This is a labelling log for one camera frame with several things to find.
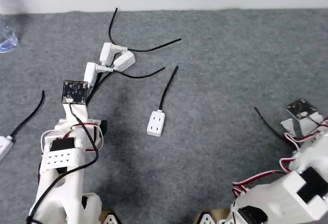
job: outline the red and white wire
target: red and white wire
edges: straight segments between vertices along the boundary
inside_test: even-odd
[[[286,173],[290,173],[291,171],[289,170],[289,168],[284,164],[285,162],[291,162],[294,161],[295,158],[282,158],[279,160],[279,164],[281,166],[281,168],[283,169],[283,171],[285,171]]]
[[[48,133],[51,133],[51,132],[60,132],[60,133],[64,134],[63,131],[61,131],[61,130],[54,130],[54,129],[53,129],[53,130],[48,130],[48,131],[44,132],[44,133],[41,135],[41,139],[40,139],[40,144],[41,144],[41,150],[42,150],[42,153],[45,152],[45,151],[44,151],[44,148],[43,148],[43,138],[44,138],[45,135],[47,135]]]
[[[247,188],[244,187],[243,185],[240,185],[239,188],[241,188],[244,192],[247,192]]]
[[[96,123],[83,123],[83,124],[84,125],[91,125],[91,126],[97,128],[100,131],[100,134],[101,134],[101,146],[98,149],[100,151],[103,148],[103,146],[104,146],[104,135],[103,135],[103,132],[102,132],[101,128]],[[81,126],[81,124],[75,124],[75,125],[71,126],[71,128],[77,127],[77,126]],[[64,135],[64,138],[67,138],[70,135],[71,132],[73,132],[73,130],[68,131]]]
[[[240,194],[242,193],[242,190],[235,188],[235,187],[231,191],[235,195],[235,197],[239,197]]]
[[[285,139],[287,139],[290,143],[292,143],[297,151],[299,151],[298,144],[290,137],[287,136],[286,133],[284,134]]]
[[[317,135],[317,133],[318,133],[318,132],[314,132],[314,133],[311,133],[311,134],[309,134],[309,135],[307,135],[307,136],[304,136],[303,138],[299,138],[299,139],[294,139],[294,138],[292,138],[291,135],[290,135],[289,133],[284,133],[284,135],[285,135],[285,137],[286,137],[287,139],[291,139],[292,141],[294,141],[294,142],[296,142],[296,143],[301,143],[301,142],[304,142],[304,141],[306,141],[306,140],[308,140],[308,139],[310,139],[310,138],[313,138],[314,136]]]
[[[270,175],[270,174],[275,174],[275,173],[278,173],[278,174],[286,174],[285,171],[281,171],[281,170],[269,170],[269,171],[265,171],[265,172],[262,172],[262,173],[259,173],[259,174],[256,174],[248,179],[245,179],[243,181],[240,181],[240,182],[232,182],[232,185],[235,186],[235,187],[240,187],[240,186],[243,186],[243,185],[246,185],[248,183],[251,183],[257,179],[260,179],[264,176],[267,176],[267,175]]]

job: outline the circuit board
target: circuit board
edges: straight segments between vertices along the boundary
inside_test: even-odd
[[[287,105],[287,110],[298,120],[302,120],[303,118],[318,111],[313,105],[303,98]]]
[[[63,104],[85,105],[88,95],[88,82],[65,80],[61,102]]]

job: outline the plastic bottle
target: plastic bottle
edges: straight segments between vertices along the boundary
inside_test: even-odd
[[[11,51],[17,46],[18,39],[12,28],[6,25],[5,20],[0,16],[0,53]]]

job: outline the black cable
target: black cable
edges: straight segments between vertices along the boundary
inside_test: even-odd
[[[43,224],[41,221],[31,219],[30,223]]]
[[[176,71],[178,71],[178,68],[179,68],[179,66],[175,67],[175,69],[173,70],[173,73],[171,75],[171,78],[170,78],[168,84],[166,85],[166,87],[164,89],[164,92],[163,92],[162,98],[160,99],[160,103],[159,103],[159,107],[158,107],[159,110],[162,110],[162,108],[163,108],[164,98],[166,96],[166,93],[168,92],[168,89],[169,89],[169,87],[171,85],[171,82],[172,82],[172,80],[173,80],[173,78],[176,74]]]
[[[318,125],[318,127],[322,126],[322,124],[316,122],[315,120],[313,120],[309,115],[306,116],[310,121],[313,121],[316,125]]]
[[[162,71],[163,69],[165,69],[165,67],[163,67],[163,68],[161,68],[161,69],[155,71],[154,73],[147,74],[147,75],[143,75],[143,76],[132,76],[132,75],[125,74],[125,73],[123,73],[123,72],[121,72],[121,71],[118,71],[118,70],[115,70],[115,69],[114,69],[113,71],[114,71],[115,73],[119,73],[119,74],[121,74],[121,75],[124,75],[125,77],[128,77],[128,78],[132,78],[132,79],[143,79],[143,78],[150,77],[150,76],[152,76],[152,75],[154,75],[154,74],[157,74],[158,72]]]
[[[42,90],[42,96],[41,96],[41,100],[39,102],[39,104],[36,106],[36,108],[33,110],[33,112],[25,118],[25,120],[23,120],[10,134],[10,136],[12,138],[15,137],[15,135],[18,133],[18,131],[36,114],[36,112],[39,110],[39,108],[41,107],[42,103],[45,100],[45,91]]]
[[[116,8],[115,11],[114,11],[113,17],[112,17],[111,22],[110,22],[109,27],[108,27],[108,36],[109,36],[109,39],[111,40],[111,42],[112,42],[114,45],[116,45],[116,43],[115,43],[115,41],[114,41],[113,38],[112,38],[112,27],[113,27],[113,24],[114,24],[114,19],[115,19],[116,14],[117,14],[117,8]],[[163,48],[163,47],[165,47],[165,46],[168,46],[168,45],[174,44],[174,43],[176,43],[176,42],[178,42],[178,41],[180,41],[180,40],[181,40],[181,38],[177,38],[177,39],[175,39],[175,40],[173,40],[173,41],[170,41],[170,42],[167,42],[167,43],[165,43],[165,44],[163,44],[163,45],[156,46],[156,47],[154,47],[154,48],[146,49],[146,50],[137,50],[137,49],[131,49],[131,48],[128,48],[128,50],[129,50],[129,51],[135,51],[135,52],[149,52],[149,51],[155,51],[155,50],[158,50],[158,49]]]
[[[115,9],[114,14],[113,14],[112,19],[111,19],[111,23],[109,23],[109,27],[108,27],[108,36],[109,36],[109,39],[111,40],[111,42],[114,45],[116,45],[116,43],[115,43],[115,41],[112,38],[112,27],[113,27],[115,16],[117,14],[117,10],[118,10],[118,8]]]
[[[278,138],[280,138],[280,139],[283,139],[284,140],[284,138],[283,138],[283,136],[282,135],[280,135],[276,130],[274,130],[271,126],[270,126],[270,124],[264,119],[264,117],[262,116],[262,114],[260,113],[260,111],[258,110],[258,108],[257,107],[254,107],[254,109],[255,109],[255,111],[256,111],[256,113],[258,114],[258,116],[261,118],[261,120],[263,121],[263,123],[278,137]]]
[[[86,102],[86,105],[88,106],[90,100],[92,99],[93,95],[96,93],[97,89],[98,89],[98,84],[100,82],[100,79],[102,77],[103,73],[98,73],[97,74],[97,79],[96,79],[96,82],[91,90],[91,93],[89,94],[89,96],[87,97],[87,102]]]
[[[280,135],[276,130],[274,130],[270,124],[264,119],[264,117],[262,116],[262,114],[260,113],[260,111],[258,110],[257,107],[254,107],[256,113],[259,115],[259,117],[261,118],[261,120],[263,121],[263,123],[278,137],[280,138],[281,140],[283,141],[287,141],[288,142],[288,145],[290,145],[293,149],[295,149],[294,145],[292,143],[290,143],[288,140],[286,140],[284,138],[284,136]]]
[[[232,211],[232,217],[234,218],[234,224],[236,224],[235,212]]]
[[[98,87],[97,88],[99,88],[106,81],[106,79],[108,79],[108,77],[111,76],[112,74],[113,74],[113,72],[109,72],[108,74],[106,74],[104,76],[104,78],[102,78],[101,81],[98,83]]]
[[[177,38],[177,39],[175,39],[175,40],[173,40],[173,41],[167,42],[167,43],[165,43],[165,44],[163,44],[163,45],[156,46],[156,47],[154,47],[154,48],[147,49],[147,50],[137,50],[137,49],[131,49],[131,48],[128,48],[128,50],[129,50],[129,51],[135,51],[135,52],[150,52],[150,51],[158,50],[158,49],[163,48],[163,47],[165,47],[165,46],[169,46],[169,45],[174,44],[174,43],[176,43],[176,42],[178,42],[178,41],[181,41],[181,40],[182,40],[181,38]]]
[[[86,126],[83,124],[83,122],[73,113],[73,111],[72,111],[72,107],[71,107],[71,104],[69,104],[69,107],[70,107],[70,111],[71,111],[71,113],[72,113],[72,115],[76,118],[76,120],[78,121],[78,123],[82,126],[82,128],[84,129],[84,131],[86,132],[86,134],[87,134],[87,136],[88,136],[88,138],[89,138],[89,140],[90,140],[90,142],[91,142],[91,145],[92,145],[92,147],[93,147],[93,149],[94,149],[94,151],[95,151],[95,153],[96,153],[96,156],[95,156],[95,158],[92,160],[92,161],[90,161],[89,163],[87,163],[87,164],[84,164],[84,165],[82,165],[82,166],[79,166],[79,167],[77,167],[77,168],[75,168],[75,169],[72,169],[72,170],[69,170],[69,171],[67,171],[67,172],[65,172],[65,173],[63,173],[63,174],[61,174],[60,176],[58,176],[54,181],[53,181],[53,183],[51,183],[50,185],[49,185],[49,187],[45,190],[45,192],[41,195],[41,197],[38,199],[38,201],[36,202],[36,204],[34,205],[34,207],[33,207],[33,209],[32,209],[32,211],[31,211],[31,214],[26,218],[26,224],[30,224],[30,223],[32,223],[32,222],[35,222],[34,220],[33,220],[33,216],[34,216],[34,214],[35,214],[35,212],[36,212],[36,210],[37,210],[37,208],[40,206],[40,204],[42,203],[42,201],[44,200],[44,198],[46,197],[46,195],[50,192],[50,190],[62,179],[62,178],[64,178],[65,176],[67,176],[67,175],[69,175],[69,174],[71,174],[71,173],[74,173],[74,172],[76,172],[76,171],[78,171],[78,170],[80,170],[80,169],[85,169],[85,168],[87,168],[88,166],[90,166],[90,165],[93,165],[97,160],[98,160],[98,158],[99,158],[99,151],[98,151],[98,148],[97,148],[97,146],[96,146],[96,144],[94,143],[94,140],[93,140],[93,138],[92,138],[92,136],[90,135],[90,133],[89,133],[89,131],[88,131],[88,129],[86,128]]]

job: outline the gray carpet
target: gray carpet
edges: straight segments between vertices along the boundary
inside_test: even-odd
[[[39,138],[65,116],[63,80],[83,80],[86,63],[98,61],[111,15],[8,16],[20,42],[0,55],[1,134],[34,109],[42,89],[47,97],[0,163],[1,223],[24,223],[37,190]],[[183,40],[136,53],[127,71],[165,66],[163,72],[147,79],[114,74],[94,96],[89,116],[107,119],[109,131],[99,161],[85,172],[84,191],[98,194],[123,224],[191,223],[202,209],[229,207],[233,180],[278,169],[278,159],[291,155],[254,106],[279,132],[289,116],[284,106],[300,97],[328,115],[327,19],[328,10],[119,12],[113,37],[120,45]],[[148,119],[176,65],[163,135],[148,136]]]

